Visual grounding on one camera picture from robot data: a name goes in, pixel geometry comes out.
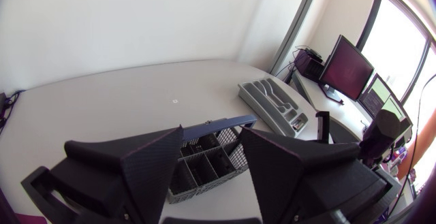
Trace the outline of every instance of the dish rack basket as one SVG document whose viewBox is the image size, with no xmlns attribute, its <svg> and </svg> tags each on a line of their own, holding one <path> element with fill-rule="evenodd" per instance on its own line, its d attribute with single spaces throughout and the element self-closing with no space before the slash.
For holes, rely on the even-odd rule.
<svg viewBox="0 0 436 224">
<path fill-rule="evenodd" d="M 185 128 L 168 201 L 179 203 L 211 190 L 248 169 L 240 126 L 252 127 L 254 115 L 223 118 Z"/>
</svg>

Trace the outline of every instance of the window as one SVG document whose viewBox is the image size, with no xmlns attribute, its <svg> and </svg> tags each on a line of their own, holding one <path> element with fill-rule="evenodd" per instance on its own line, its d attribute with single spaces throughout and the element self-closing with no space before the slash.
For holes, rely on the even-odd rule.
<svg viewBox="0 0 436 224">
<path fill-rule="evenodd" d="M 403 104 L 414 124 L 413 139 L 436 109 L 436 80 L 433 80 L 422 95 L 420 128 L 417 131 L 421 90 L 427 80 L 436 74 L 435 43 L 429 30 L 404 2 L 374 0 L 369 19 L 357 44 L 375 71 Z M 418 190 L 435 167 L 434 155 L 436 143 L 431 144 L 414 167 L 414 185 Z"/>
<path fill-rule="evenodd" d="M 421 96 L 422 87 L 425 85 L 427 80 L 431 78 L 431 76 L 436 74 L 435 51 L 436 48 L 433 45 L 429 51 L 429 54 L 427 55 L 424 67 L 422 68 L 418 81 L 416 82 L 415 87 L 409 96 L 409 99 L 407 99 L 406 103 L 404 104 L 404 108 L 406 109 L 410 119 L 412 120 L 412 123 L 414 124 L 414 126 L 412 127 L 414 135 L 416 133 L 420 133 L 424 125 L 429 120 L 431 114 L 436 109 L 436 93 L 434 92 L 436 91 L 436 80 L 432 80 L 432 82 L 430 82 L 426 86 L 422 94 L 419 124 L 420 127 L 419 131 L 416 131 L 416 125 L 418 122 L 418 104 Z M 414 167 L 416 171 L 416 181 L 414 182 L 414 185 L 417 190 L 421 189 L 427 179 L 429 179 L 430 173 L 436 164 L 435 155 L 436 142 L 433 141 L 429 149 L 427 149 L 427 151 L 424 153 L 424 156 L 422 156 L 421 160 L 419 160 L 419 162 L 417 162 Z"/>
<path fill-rule="evenodd" d="M 420 63 L 426 38 L 390 0 L 381 0 L 363 55 L 401 99 Z"/>
</svg>

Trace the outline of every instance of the gray cutlery tray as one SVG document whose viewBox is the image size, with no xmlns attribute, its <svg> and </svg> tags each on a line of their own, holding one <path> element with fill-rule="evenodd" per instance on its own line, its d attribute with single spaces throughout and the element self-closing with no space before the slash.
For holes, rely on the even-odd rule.
<svg viewBox="0 0 436 224">
<path fill-rule="evenodd" d="M 275 133 L 295 138 L 306 127 L 307 116 L 271 78 L 238 86 L 239 96 Z"/>
</svg>

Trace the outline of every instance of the white table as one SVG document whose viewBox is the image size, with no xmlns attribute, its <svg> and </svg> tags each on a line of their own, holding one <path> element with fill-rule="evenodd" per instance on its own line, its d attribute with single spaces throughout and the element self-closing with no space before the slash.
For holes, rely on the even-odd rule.
<svg viewBox="0 0 436 224">
<path fill-rule="evenodd" d="M 0 138 L 0 187 L 15 212 L 42 215 L 21 187 L 40 165 L 65 158 L 67 140 L 101 142 L 187 127 L 255 112 L 238 96 L 238 83 L 271 77 L 231 61 L 191 61 L 84 76 L 24 92 Z M 300 139 L 317 136 L 315 110 L 294 89 L 273 78 L 305 111 Z M 261 120 L 255 129 L 270 131 Z M 250 173 L 179 204 L 165 204 L 162 218 L 261 217 Z"/>
<path fill-rule="evenodd" d="M 330 112 L 330 133 L 334 141 L 359 142 L 363 137 L 364 122 L 370 125 L 372 118 L 355 101 L 337 92 L 343 105 L 327 98 L 318 84 L 296 70 L 292 75 L 298 92 L 306 97 L 317 111 Z"/>
</svg>

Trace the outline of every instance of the black cable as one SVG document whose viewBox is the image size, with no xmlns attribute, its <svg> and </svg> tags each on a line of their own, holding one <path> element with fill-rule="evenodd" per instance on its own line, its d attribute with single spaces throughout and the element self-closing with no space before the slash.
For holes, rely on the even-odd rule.
<svg viewBox="0 0 436 224">
<path fill-rule="evenodd" d="M 279 73 L 277 73 L 275 76 L 277 77 L 286 67 L 289 67 L 292 63 L 287 64 L 284 68 L 282 68 Z"/>
<path fill-rule="evenodd" d="M 386 217 L 386 220 L 389 219 L 390 215 L 394 212 L 394 209 L 396 207 L 396 205 L 398 204 L 398 201 L 400 200 L 401 194 L 403 194 L 404 191 L 404 187 L 407 184 L 407 179 L 409 178 L 409 173 L 411 170 L 411 166 L 414 163 L 414 157 L 415 157 L 415 151 L 416 151 L 416 144 L 418 143 L 418 129 L 420 126 L 420 110 L 421 110 L 421 99 L 422 99 L 422 93 L 424 92 L 425 87 L 427 86 L 427 84 L 434 78 L 436 77 L 436 74 L 433 74 L 433 76 L 431 76 L 431 78 L 424 84 L 424 87 L 422 87 L 421 90 L 421 96 L 420 96 L 420 103 L 418 105 L 418 122 L 416 122 L 416 134 L 415 134 L 415 144 L 414 144 L 414 152 L 411 154 L 411 161 L 410 161 L 410 165 L 409 165 L 409 169 L 407 171 L 406 177 L 404 179 L 404 183 L 403 186 L 401 187 L 400 193 L 398 195 L 398 197 L 396 197 L 396 201 L 394 206 L 392 207 L 392 210 L 390 211 L 390 213 L 388 214 L 388 216 Z"/>
<path fill-rule="evenodd" d="M 7 103 L 8 103 L 9 106 L 10 106 L 10 110 L 9 110 L 9 113 L 7 114 L 7 116 L 6 116 L 5 119 L 4 119 L 4 124 L 3 124 L 3 126 L 0 128 L 0 135 L 1 135 L 1 133 L 3 132 L 3 130 L 5 129 L 5 127 L 6 127 L 6 123 L 7 123 L 7 120 L 9 119 L 9 117 L 11 117 L 12 110 L 14 109 L 15 103 L 16 103 L 16 101 L 18 100 L 18 98 L 20 97 L 20 94 L 21 94 L 22 92 L 24 92 L 24 90 L 16 91 L 13 95 L 11 95 L 11 96 L 7 99 Z"/>
<path fill-rule="evenodd" d="M 275 77 L 277 77 L 286 67 L 289 67 L 292 63 L 295 63 L 295 61 L 297 61 L 296 59 L 295 59 L 295 52 L 297 52 L 297 51 L 299 51 L 299 50 L 304 50 L 304 49 L 302 49 L 302 48 L 298 48 L 298 46 L 296 46 L 295 47 L 296 48 L 296 50 L 294 50 L 294 51 L 292 51 L 292 56 L 294 57 L 294 60 L 293 61 L 291 61 L 291 62 L 289 62 L 289 64 L 287 64 L 284 68 L 282 68 L 276 75 L 275 75 Z"/>
</svg>

